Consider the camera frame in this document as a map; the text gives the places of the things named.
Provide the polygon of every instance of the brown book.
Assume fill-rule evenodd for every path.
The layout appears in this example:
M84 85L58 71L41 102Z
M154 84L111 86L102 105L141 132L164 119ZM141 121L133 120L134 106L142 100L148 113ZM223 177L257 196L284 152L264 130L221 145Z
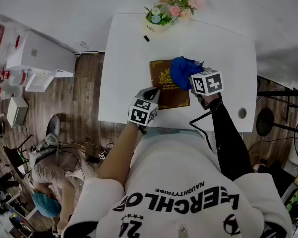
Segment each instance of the brown book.
M152 86L161 90L160 109L172 109L190 105L189 91L182 90L172 81L170 75L171 65L172 60L150 62Z

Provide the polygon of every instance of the hand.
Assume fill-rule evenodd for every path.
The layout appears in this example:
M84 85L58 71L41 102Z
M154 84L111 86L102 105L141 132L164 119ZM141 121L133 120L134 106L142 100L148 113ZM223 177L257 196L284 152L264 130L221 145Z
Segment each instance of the hand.
M218 99L218 98L219 98L219 96L218 96L217 94L212 94L212 95L209 95L209 96L204 96L204 95L202 95L202 97L203 97L203 99L204 99L207 103L209 103L209 104L210 104L210 102L211 102L212 100L215 100L215 99Z
M61 232L67 226L68 223L69 223L68 220L65 220L65 219L61 219L59 221L58 226L57 226L57 230L58 230L59 235L61 234Z

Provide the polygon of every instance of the flower vase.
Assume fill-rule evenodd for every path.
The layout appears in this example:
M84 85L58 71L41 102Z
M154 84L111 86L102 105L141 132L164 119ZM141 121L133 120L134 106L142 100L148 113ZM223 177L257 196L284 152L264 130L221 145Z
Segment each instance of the flower vase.
M145 23L145 27L147 28L147 30L149 30L153 33L163 33L166 30L168 30L170 27L169 24L165 25L165 26L153 24L153 23L149 22L146 18L144 20L144 23Z

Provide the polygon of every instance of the black cable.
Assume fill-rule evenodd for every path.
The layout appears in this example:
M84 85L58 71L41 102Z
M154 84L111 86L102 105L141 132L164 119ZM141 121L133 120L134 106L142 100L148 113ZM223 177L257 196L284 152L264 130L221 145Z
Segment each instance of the black cable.
M85 173L84 173L84 170L82 168L82 165L81 165L81 161L79 161L79 158L77 156L75 156L74 153L71 153L69 151L61 151L58 147L55 147L54 149L57 149L60 153L70 153L72 154L76 159L77 159L77 162L75 163L75 166L77 165L77 163L79 163L79 166L80 166L80 169L81 169L81 172L83 173L83 177L84 177L84 181L85 182Z
M94 145L94 146L97 147L98 149L102 150L101 152L99 152L99 154L104 154L104 155L105 155L105 154L108 155L108 152L107 152L107 148L108 148L108 146L114 144L114 143L108 143L108 144L105 146L105 148L100 148L100 147L98 147L97 145L95 145L95 144L93 144L93 143L90 143L90 142L84 142L84 143L88 143L88 144ZM55 147L58 147L58 148L65 148L65 149L77 149L77 150L83 152L84 154L86 154L87 156L90 156L90 157L95 158L95 156L90 155L90 154L87 154L85 151L79 149L78 147L64 147L65 145L70 145L70 144L77 144L77 145L81 145L81 146L82 146L82 144L75 143L75 142L71 142L71 143L66 143L66 144L60 144L60 145L57 145L57 146L46 146L46 147L44 147L44 149L47 149L47 148L55 148Z
M277 141L277 140L285 140L285 139L290 139L290 138L294 138L294 137L285 137L285 138L278 138L278 139L273 139L273 140L261 140L261 141L256 142L255 144L253 144L251 146L251 148L249 148L248 152L250 152L250 150L252 150L252 148L255 145L260 144L261 142L267 142L267 143L269 143L269 142L273 142L273 141Z
M27 129L27 127L26 127L24 124L22 124L22 128L21 128L21 130L22 130L22 134L23 134L23 136L24 136L25 138L27 138L27 137L28 137L28 129Z
M6 140L3 136L0 135L0 137L4 140L5 146L8 146L8 144L6 143Z
M210 144L210 142L209 142L208 135L206 134L206 132L205 132L204 130L198 128L197 126L195 126L195 125L193 125L193 124L196 123L197 121L203 119L204 117L206 117L206 116L212 114L214 111L216 111L216 110L218 109L218 107L219 107L221 104L222 104L222 101L219 101L219 103L216 105L216 107L215 107L213 110L210 110L210 111L206 112L205 114L201 115L200 117L198 117L198 118L196 118L196 119L194 119L194 120L192 120L192 121L189 122L190 126L192 126L193 128L197 129L198 131L200 131L200 132L202 132L202 133L204 134L205 139L206 139L206 141L207 141L207 143L208 143L208 146L209 146L209 148L210 148L211 151L213 151L213 150L212 150L211 144Z
M295 232L296 232L296 230L297 230L297 228L298 228L298 223L295 224L295 225L296 225L296 228L295 228L295 230L294 230L294 232L293 232L293 235L295 234Z

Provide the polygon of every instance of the flower arrangement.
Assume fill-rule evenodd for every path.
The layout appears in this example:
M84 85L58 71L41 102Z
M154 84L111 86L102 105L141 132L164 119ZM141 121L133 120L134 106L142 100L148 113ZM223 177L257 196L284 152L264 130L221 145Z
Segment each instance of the flower arrangement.
M202 0L160 0L160 2L169 6L169 12L175 20L190 19L195 10L203 7Z
M167 24L173 23L173 17L171 16L170 12L161 12L162 4L155 6L153 9L149 10L148 8L144 7L148 13L146 16L147 21L152 24L165 26Z

